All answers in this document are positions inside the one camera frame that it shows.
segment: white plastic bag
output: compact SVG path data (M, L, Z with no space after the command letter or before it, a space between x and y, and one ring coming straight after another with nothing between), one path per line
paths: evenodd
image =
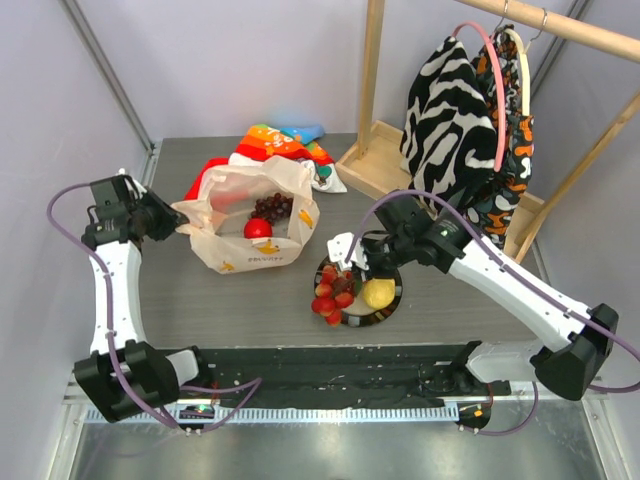
M277 223L272 237L244 238L255 201L276 192L293 197L288 222ZM311 192L305 167L274 157L259 166L211 168L202 177L198 199L172 207L189 218L177 231L190 236L191 249L209 268L223 274L247 272L298 258L320 216Z

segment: grapes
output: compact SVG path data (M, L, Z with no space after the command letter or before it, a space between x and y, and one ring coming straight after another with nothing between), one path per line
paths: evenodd
M284 220L291 216L293 198L286 197L280 192L266 198L256 200L251 218L262 218L272 225L279 220Z

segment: lemon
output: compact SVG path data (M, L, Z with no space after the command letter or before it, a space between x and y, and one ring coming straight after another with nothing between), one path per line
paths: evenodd
M375 310L388 306L395 296L396 282L393 278L374 278L365 283L362 288L362 298Z

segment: gray wall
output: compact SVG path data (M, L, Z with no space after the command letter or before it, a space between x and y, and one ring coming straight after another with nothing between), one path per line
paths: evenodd
M42 478L73 361L94 324L89 261L49 226L60 188L140 169L142 148L55 1L0 17L0 477ZM90 196L58 217L80 233Z
M637 0L594 2L586 21L639 37ZM640 65L571 44L532 105L536 115L532 192L544 198L591 148L640 88ZM582 177L545 223L539 243L551 282L620 313L619 333L640 347L640 116ZM609 385L635 383L640 368L616 348ZM627 458L638 462L640 393L613 397ZM634 466L636 474L640 465Z
M150 135L240 135L252 123L355 132L366 0L80 2ZM531 0L564 12L571 0ZM374 117L404 124L422 62L455 26L497 17L451 0L386 2ZM518 29L525 41L535 30ZM463 31L471 52L479 36ZM550 36L531 50L535 71Z

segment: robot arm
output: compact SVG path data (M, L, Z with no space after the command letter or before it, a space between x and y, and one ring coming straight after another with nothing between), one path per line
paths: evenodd
M145 237L166 239L177 226L186 223L153 191L128 175L93 182L94 215L82 242L108 266L113 286L113 330L117 356L131 386L151 407L178 399L187 382L210 384L210 372L193 346L164 355L147 341L140 315L138 277ZM103 272L91 259L96 281L96 326L90 356L76 362L74 373L80 387L110 422L140 413L139 407L122 390L113 375L106 333L107 293Z
M604 304L590 309L554 290L500 252L488 238L483 238L482 248L447 213L432 220L412 197L389 201L376 216L386 236L358 241L351 261L346 256L353 234L338 235L328 242L330 260L342 269L359 270L365 278L389 278L398 267L417 261L474 286L523 322L539 342L504 346L476 342L466 362L467 370L483 383L537 378L563 398L582 397L609 355L611 341L540 298L505 268L612 332L618 321L614 310ZM494 262L486 248L498 255L504 266Z

